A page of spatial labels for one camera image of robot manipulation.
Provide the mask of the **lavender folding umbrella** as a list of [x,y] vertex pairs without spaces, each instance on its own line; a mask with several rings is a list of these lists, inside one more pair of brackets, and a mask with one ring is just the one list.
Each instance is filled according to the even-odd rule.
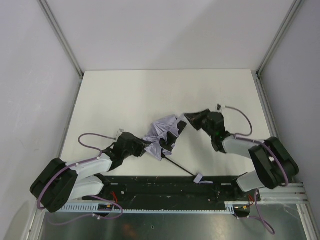
[[168,158],[172,155],[173,149],[176,146],[176,141],[181,136],[186,126],[187,122],[183,114],[180,116],[175,114],[168,115],[152,122],[150,124],[150,130],[142,138],[144,141],[150,143],[144,150],[157,160],[162,161],[162,159],[165,159],[188,173],[193,177],[193,182],[195,184],[212,185],[214,182],[203,180],[203,175],[201,173],[195,175]]

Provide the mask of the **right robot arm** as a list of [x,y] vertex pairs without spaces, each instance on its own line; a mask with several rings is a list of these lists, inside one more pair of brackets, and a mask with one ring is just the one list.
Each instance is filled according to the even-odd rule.
[[255,170],[236,179],[242,192],[285,187],[298,175],[297,163],[277,137],[254,140],[240,133],[232,134],[226,130],[223,114],[209,109],[184,116],[194,129],[203,130],[210,137],[216,152],[251,159]]

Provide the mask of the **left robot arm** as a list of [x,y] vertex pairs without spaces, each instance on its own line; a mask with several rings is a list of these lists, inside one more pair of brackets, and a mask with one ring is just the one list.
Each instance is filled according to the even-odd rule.
[[131,156],[142,157],[149,145],[151,142],[123,132],[106,149],[97,148],[96,157],[71,164],[60,158],[51,160],[30,187],[37,208],[55,213],[71,200],[99,195],[105,186],[102,174],[117,169]]

